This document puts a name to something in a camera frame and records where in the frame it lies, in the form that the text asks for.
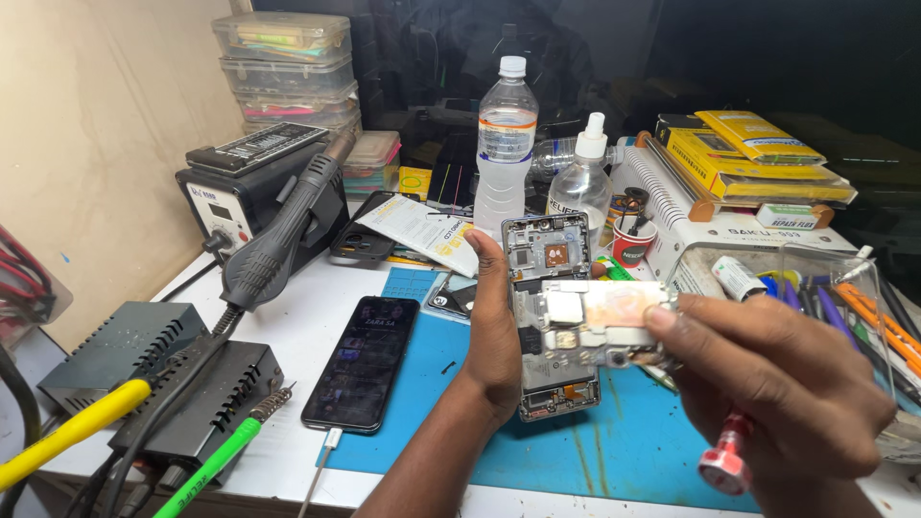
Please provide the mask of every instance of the usb cable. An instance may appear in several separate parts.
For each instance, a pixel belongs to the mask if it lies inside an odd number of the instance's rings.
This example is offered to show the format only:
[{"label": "usb cable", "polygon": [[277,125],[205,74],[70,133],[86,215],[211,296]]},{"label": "usb cable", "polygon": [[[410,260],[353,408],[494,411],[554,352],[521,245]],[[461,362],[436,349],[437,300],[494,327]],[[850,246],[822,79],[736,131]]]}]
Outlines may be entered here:
[{"label": "usb cable", "polygon": [[307,490],[307,498],[304,499],[303,505],[300,506],[300,512],[297,514],[297,518],[304,518],[304,513],[307,512],[307,506],[310,505],[310,495],[313,494],[314,488],[317,487],[317,480],[320,480],[320,472],[323,471],[323,466],[326,465],[326,457],[330,456],[330,452],[336,449],[336,446],[339,445],[339,438],[343,436],[343,429],[341,428],[330,428],[329,433],[326,434],[326,441],[323,443],[323,457],[320,459],[320,465],[317,467],[317,473],[313,476],[313,481],[310,482],[310,489]]}]

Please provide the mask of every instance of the hand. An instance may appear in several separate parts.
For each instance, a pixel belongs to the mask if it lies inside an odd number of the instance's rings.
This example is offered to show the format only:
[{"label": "hand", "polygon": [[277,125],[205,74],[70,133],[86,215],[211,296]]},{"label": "hand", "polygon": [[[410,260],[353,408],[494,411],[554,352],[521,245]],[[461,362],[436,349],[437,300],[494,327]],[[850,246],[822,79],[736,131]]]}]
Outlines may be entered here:
[{"label": "hand", "polygon": [[470,348],[455,380],[472,382],[501,424],[512,417],[521,400],[521,345],[508,308],[506,256],[497,242],[479,230],[467,230],[463,237],[480,258],[480,269],[470,317]]},{"label": "hand", "polygon": [[710,443],[733,402],[752,418],[742,457],[756,486],[759,478],[873,472],[874,439],[896,406],[841,332],[766,296],[681,295],[679,308],[681,316],[650,308],[647,329],[683,362],[673,377],[688,419]]}]

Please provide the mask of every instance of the blue silicone repair mat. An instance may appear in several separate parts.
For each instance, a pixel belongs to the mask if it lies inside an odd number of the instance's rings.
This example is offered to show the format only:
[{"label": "blue silicone repair mat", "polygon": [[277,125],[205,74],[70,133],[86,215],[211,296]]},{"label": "blue silicone repair mat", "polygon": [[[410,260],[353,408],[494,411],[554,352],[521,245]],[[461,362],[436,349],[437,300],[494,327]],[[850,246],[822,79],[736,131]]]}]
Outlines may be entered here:
[{"label": "blue silicone repair mat", "polygon": [[[411,277],[391,272],[404,284]],[[420,314],[380,429],[345,434],[327,466],[385,473],[457,372],[469,338],[466,325]],[[532,423],[513,417],[486,445],[471,483],[758,512],[751,497],[722,495],[697,475],[707,444],[676,395],[640,369],[605,369],[600,381],[599,406]]]}]

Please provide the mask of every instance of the red screwdriver handle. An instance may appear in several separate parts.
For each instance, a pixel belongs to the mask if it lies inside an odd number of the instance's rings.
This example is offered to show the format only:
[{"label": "red screwdriver handle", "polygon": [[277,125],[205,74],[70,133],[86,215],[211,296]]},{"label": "red screwdriver handle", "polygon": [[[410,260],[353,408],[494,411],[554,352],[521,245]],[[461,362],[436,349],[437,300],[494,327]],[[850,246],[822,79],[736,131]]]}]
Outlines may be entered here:
[{"label": "red screwdriver handle", "polygon": [[697,461],[697,473],[714,489],[730,496],[745,493],[752,486],[752,472],[741,458],[745,439],[752,435],[752,421],[735,406],[723,421],[717,445]]}]

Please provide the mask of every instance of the paper cup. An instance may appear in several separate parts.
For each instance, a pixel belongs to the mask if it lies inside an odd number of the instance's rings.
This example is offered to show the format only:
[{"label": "paper cup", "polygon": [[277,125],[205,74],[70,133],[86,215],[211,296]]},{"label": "paper cup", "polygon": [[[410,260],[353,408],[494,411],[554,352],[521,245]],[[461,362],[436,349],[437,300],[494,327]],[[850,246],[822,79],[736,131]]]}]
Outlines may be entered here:
[{"label": "paper cup", "polygon": [[[624,229],[621,230],[621,219],[624,220]],[[646,255],[649,244],[656,240],[659,229],[652,221],[638,230],[637,235],[631,236],[627,231],[633,227],[636,216],[621,216],[614,220],[614,243],[611,247],[611,257],[624,268],[633,268],[639,265]]]}]

